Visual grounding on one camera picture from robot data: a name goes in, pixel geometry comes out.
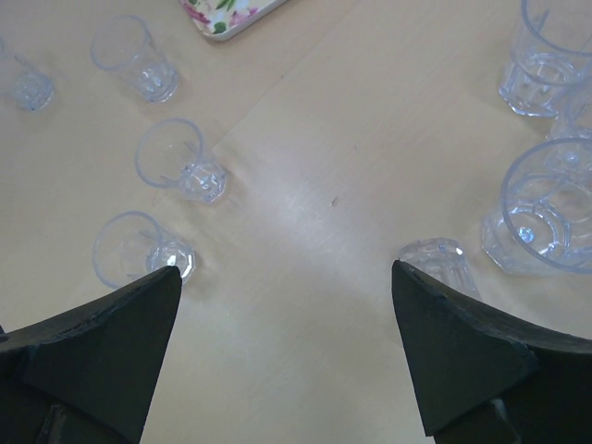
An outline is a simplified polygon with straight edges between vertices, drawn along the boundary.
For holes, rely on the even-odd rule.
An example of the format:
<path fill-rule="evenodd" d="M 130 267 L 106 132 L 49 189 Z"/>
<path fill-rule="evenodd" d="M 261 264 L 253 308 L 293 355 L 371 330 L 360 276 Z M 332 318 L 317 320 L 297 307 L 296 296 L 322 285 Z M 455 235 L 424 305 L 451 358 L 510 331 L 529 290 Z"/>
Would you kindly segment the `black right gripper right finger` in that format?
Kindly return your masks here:
<path fill-rule="evenodd" d="M 402 261 L 394 313 L 437 443 L 588 443 L 591 342 L 524 321 Z"/>

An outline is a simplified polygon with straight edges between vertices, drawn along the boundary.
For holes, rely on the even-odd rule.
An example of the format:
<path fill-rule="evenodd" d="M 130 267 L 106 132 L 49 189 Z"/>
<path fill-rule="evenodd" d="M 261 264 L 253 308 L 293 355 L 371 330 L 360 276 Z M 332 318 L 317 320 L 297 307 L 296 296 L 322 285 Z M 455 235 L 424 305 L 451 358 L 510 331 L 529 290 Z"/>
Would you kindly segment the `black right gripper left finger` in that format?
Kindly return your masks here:
<path fill-rule="evenodd" d="M 2 442 L 140 442 L 180 295 L 179 270 L 165 266 L 2 332 Z"/>

